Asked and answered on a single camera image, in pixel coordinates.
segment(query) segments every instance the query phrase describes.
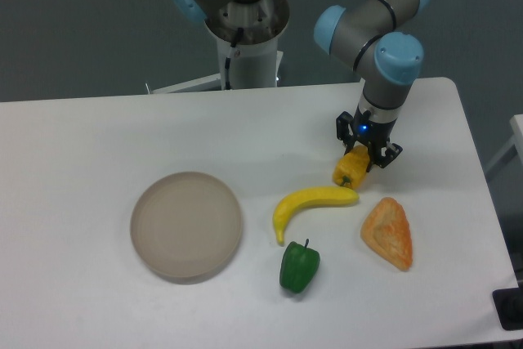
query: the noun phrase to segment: white table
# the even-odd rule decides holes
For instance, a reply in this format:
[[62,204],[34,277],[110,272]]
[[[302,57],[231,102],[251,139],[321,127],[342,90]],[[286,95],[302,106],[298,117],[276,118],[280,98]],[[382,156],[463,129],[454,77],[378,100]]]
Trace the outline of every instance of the white table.
[[[523,337],[491,293],[516,279],[458,93],[418,80],[392,132],[404,152],[349,208],[317,208],[286,240],[322,257],[305,295],[279,287],[271,214],[331,184],[335,118],[361,85],[286,87],[0,105],[0,341],[26,348],[436,347]],[[210,280],[151,273],[129,235],[141,193],[196,170],[237,195],[244,234]],[[398,271],[360,239],[381,197],[400,201],[414,263]]]

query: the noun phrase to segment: plate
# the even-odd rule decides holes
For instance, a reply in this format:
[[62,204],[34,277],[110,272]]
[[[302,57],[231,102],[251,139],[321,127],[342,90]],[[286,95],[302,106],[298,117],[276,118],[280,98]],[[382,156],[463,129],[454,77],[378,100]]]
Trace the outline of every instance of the plate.
[[227,262],[239,243],[238,200],[222,181],[182,172],[154,183],[140,197],[131,219],[132,244],[160,275],[193,278]]

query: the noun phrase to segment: toy bread slice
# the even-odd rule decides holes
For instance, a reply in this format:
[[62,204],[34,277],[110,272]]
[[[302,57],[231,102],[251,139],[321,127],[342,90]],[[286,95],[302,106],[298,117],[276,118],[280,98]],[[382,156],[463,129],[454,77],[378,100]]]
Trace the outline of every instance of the toy bread slice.
[[361,239],[398,269],[407,271],[412,265],[409,222],[393,198],[383,198],[365,219]]

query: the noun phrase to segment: gray robot arm segment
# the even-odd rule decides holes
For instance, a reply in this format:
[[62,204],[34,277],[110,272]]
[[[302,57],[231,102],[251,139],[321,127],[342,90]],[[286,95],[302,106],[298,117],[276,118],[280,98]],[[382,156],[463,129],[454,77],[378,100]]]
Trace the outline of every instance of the gray robot arm segment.
[[316,23],[318,45],[365,80],[355,116],[337,119],[337,137],[346,152],[357,141],[368,146],[368,170],[373,164],[386,167],[401,152],[389,135],[421,70],[423,49],[416,38],[394,30],[428,1],[366,0],[352,12],[333,6]]

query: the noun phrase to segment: yellow banana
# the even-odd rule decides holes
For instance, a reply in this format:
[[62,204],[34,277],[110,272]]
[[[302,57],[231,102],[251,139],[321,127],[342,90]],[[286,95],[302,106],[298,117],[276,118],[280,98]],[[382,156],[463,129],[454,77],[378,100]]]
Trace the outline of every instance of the yellow banana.
[[287,195],[281,199],[272,216],[276,240],[280,245],[284,245],[285,228],[298,210],[319,206],[352,204],[359,198],[360,196],[354,190],[338,186],[306,188]]

